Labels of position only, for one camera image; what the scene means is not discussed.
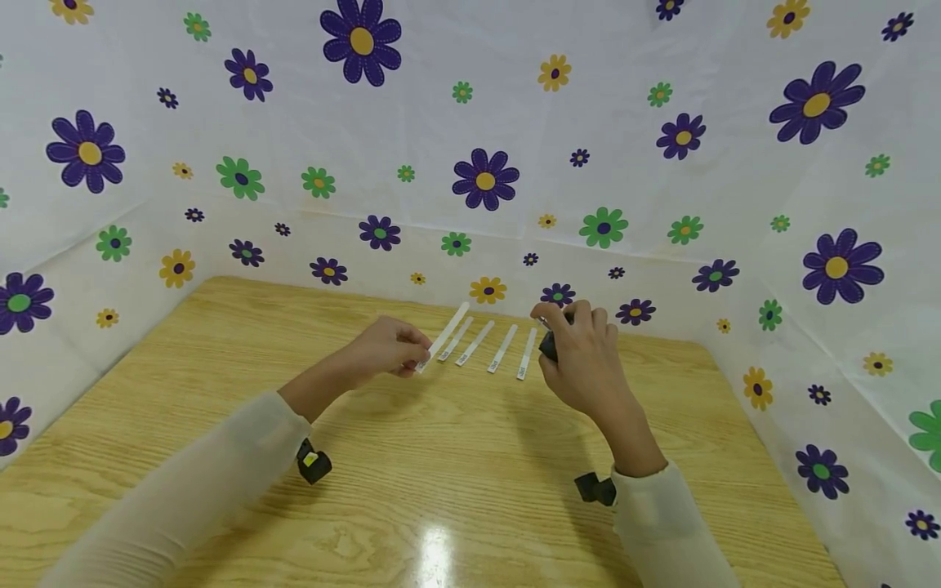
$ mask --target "flower yellow center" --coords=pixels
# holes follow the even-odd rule
[[[87,166],[97,166],[102,162],[102,150],[91,141],[78,146],[78,158]]]
[[[497,179],[493,177],[492,173],[485,171],[477,174],[477,187],[481,190],[492,190],[496,184]]]
[[[373,52],[373,45],[373,34],[363,27],[358,26],[350,33],[350,46],[353,47],[353,51],[361,56],[371,54]]]
[[[850,271],[850,265],[843,258],[835,257],[826,263],[824,271],[826,271],[826,275],[830,278],[839,279],[846,276],[846,273]]]
[[[804,116],[808,117],[809,119],[813,119],[814,117],[818,117],[823,114],[823,111],[825,111],[829,106],[830,94],[827,94],[826,92],[814,94],[810,97],[810,100],[804,104]]]

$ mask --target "yellow flower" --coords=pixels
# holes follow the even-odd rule
[[[497,304],[497,300],[503,300],[506,292],[506,284],[501,284],[499,278],[490,279],[480,278],[480,281],[470,283],[470,296],[477,298],[477,304]]]
[[[887,373],[892,372],[892,360],[884,353],[870,353],[868,357],[863,358],[863,367],[869,375],[885,377]]]
[[[98,320],[95,322],[98,323],[100,328],[111,328],[112,325],[118,323],[118,317],[114,309],[104,309],[98,313]]]
[[[61,16],[68,24],[88,24],[88,17],[95,9],[88,5],[88,0],[49,0],[53,3],[53,14]]]
[[[566,63],[566,56],[553,55],[549,61],[542,62],[540,69],[542,73],[537,81],[542,84],[542,89],[557,92],[559,86],[568,84],[568,73],[572,71],[572,66]]]
[[[790,31],[801,30],[804,19],[810,14],[810,7],[806,4],[807,0],[786,0],[784,4],[774,7],[774,16],[765,24],[771,29],[772,38],[780,35],[781,39],[786,39]]]
[[[166,280],[168,288],[182,288],[185,281],[193,279],[196,262],[190,259],[189,251],[173,249],[173,255],[164,256],[164,266],[160,268],[160,277]]]
[[[742,377],[745,382],[745,398],[752,399],[752,408],[765,410],[774,402],[771,389],[774,387],[771,380],[766,380],[764,370],[761,368],[748,368],[748,373]]]

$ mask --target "small yellow flower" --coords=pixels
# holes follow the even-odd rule
[[[164,266],[160,268],[160,277],[166,280],[168,288],[182,288],[185,281],[193,279],[196,262],[190,259],[189,251],[173,249],[173,255],[165,255]]]
[[[53,14],[61,16],[68,24],[88,24],[88,17],[95,9],[88,5],[88,0],[49,0],[53,4]]]
[[[542,62],[540,69],[542,73],[537,81],[542,84],[542,89],[557,92],[559,86],[568,84],[568,73],[572,71],[572,66],[566,63],[566,56],[552,55],[549,61]]]
[[[114,309],[104,309],[98,313],[98,320],[95,322],[98,323],[100,328],[111,328],[112,325],[118,323],[118,318],[119,316]]]
[[[506,284],[501,284],[499,278],[490,279],[480,278],[480,281],[470,283],[470,296],[477,298],[477,304],[497,304],[497,300],[503,300],[506,292]]]
[[[892,372],[892,360],[887,358],[884,353],[870,353],[863,358],[863,367],[866,368],[869,375],[885,377],[887,373]]]
[[[761,368],[748,368],[748,373],[742,377],[745,382],[745,398],[752,399],[752,408],[760,408],[762,411],[768,408],[768,405],[774,402],[771,395],[771,389],[774,387],[771,380],[766,380],[764,370]]]

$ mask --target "white fabric enclosure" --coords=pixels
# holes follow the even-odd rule
[[[212,276],[587,297],[711,351],[851,588],[941,577],[938,2],[0,17],[0,468]]]

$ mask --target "table surface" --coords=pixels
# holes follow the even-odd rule
[[[433,362],[345,395],[311,434],[333,472],[316,486],[290,472],[170,586],[639,586],[611,513],[572,483],[610,467],[603,438],[534,359],[516,379],[531,321],[474,308],[459,350],[496,325],[466,365]],[[380,313],[434,340],[453,312],[207,280],[0,475],[0,585],[34,585],[149,470]],[[743,586],[843,586],[709,352],[624,334],[618,346]]]

